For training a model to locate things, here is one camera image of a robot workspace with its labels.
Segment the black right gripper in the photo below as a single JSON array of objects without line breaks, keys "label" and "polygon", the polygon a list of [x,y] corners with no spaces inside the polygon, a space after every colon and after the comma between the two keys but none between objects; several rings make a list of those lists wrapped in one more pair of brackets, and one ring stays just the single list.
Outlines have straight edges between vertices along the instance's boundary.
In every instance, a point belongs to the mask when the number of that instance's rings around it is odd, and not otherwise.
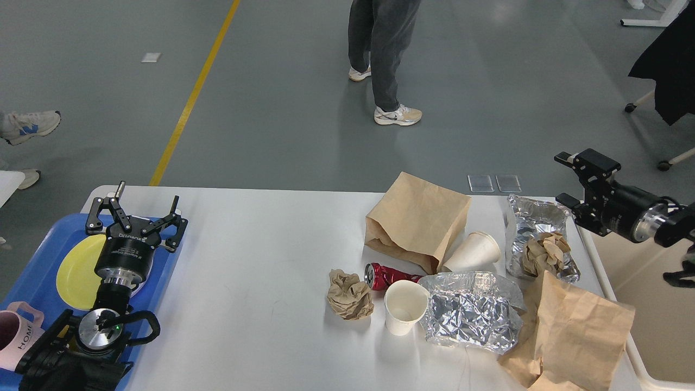
[{"label": "black right gripper", "polygon": [[567,193],[555,198],[572,212],[577,226],[600,237],[615,232],[631,242],[641,243],[655,237],[658,228],[667,221],[669,201],[613,181],[622,166],[608,156],[595,149],[584,149],[576,154],[556,154],[554,160],[571,168],[584,188],[584,202]]}]

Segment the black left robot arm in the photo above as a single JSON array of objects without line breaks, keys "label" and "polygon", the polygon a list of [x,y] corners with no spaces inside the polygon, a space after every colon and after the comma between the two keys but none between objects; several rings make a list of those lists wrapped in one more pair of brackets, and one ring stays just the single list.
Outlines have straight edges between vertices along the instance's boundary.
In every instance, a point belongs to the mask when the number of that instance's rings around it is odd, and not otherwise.
[{"label": "black left robot arm", "polygon": [[154,311],[188,220],[177,200],[161,218],[127,215],[123,189],[55,223],[2,300],[25,318],[38,314],[2,389],[124,389],[139,346],[159,336]]}]

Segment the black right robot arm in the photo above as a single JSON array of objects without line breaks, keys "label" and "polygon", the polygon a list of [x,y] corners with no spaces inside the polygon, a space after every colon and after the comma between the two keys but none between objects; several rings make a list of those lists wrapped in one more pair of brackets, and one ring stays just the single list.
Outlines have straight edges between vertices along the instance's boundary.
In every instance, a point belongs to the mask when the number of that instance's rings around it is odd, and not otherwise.
[{"label": "black right robot arm", "polygon": [[601,237],[615,232],[633,243],[653,238],[664,248],[683,238],[693,241],[693,204],[619,184],[615,174],[621,164],[594,149],[559,153],[554,161],[571,168],[584,188],[583,200],[566,193],[556,196],[572,212],[576,225]]}]

